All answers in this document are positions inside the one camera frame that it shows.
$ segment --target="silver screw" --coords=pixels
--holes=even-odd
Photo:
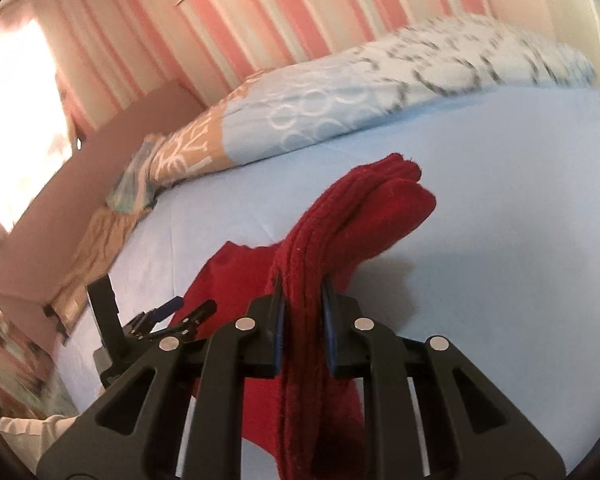
[[[253,330],[256,328],[256,321],[251,319],[250,317],[241,317],[238,321],[235,322],[235,327],[238,330]]]
[[[366,332],[367,330],[371,330],[376,324],[373,319],[369,319],[368,317],[359,317],[353,323],[353,326],[358,330],[362,330]]]
[[[435,337],[432,337],[429,340],[429,345],[434,350],[437,350],[439,352],[444,352],[447,348],[449,348],[449,341],[446,339],[446,337],[437,335]]]
[[[160,344],[158,346],[160,347],[160,350],[164,350],[165,352],[171,352],[171,350],[175,350],[179,345],[180,342],[178,341],[178,338],[170,335],[168,337],[165,337],[162,341],[160,341]]]

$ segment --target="red cloth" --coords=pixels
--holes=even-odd
[[[359,166],[327,189],[281,243],[255,249],[227,242],[203,267],[174,316],[180,322],[209,298],[218,312],[200,338],[241,317],[249,302],[283,277],[283,370],[247,380],[242,434],[270,452],[281,480],[353,480],[364,473],[364,423],[352,381],[329,377],[324,359],[320,283],[344,290],[356,266],[388,249],[433,211],[420,168],[394,153]]]

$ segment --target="white cloth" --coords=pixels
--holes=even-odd
[[[47,420],[35,418],[0,419],[0,434],[32,473],[51,445],[68,430],[77,417],[52,415]]]

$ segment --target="triangular cutout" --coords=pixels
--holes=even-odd
[[[455,368],[453,374],[475,433],[494,430],[506,422],[504,414],[460,368]]]
[[[127,384],[125,391],[120,392],[100,413],[98,424],[123,435],[132,434],[154,377],[155,370],[149,368],[134,382]]]

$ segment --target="striped wallpaper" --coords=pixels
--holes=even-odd
[[[89,129],[168,80],[204,107],[257,70],[474,12],[583,50],[600,73],[599,0],[33,0]]]

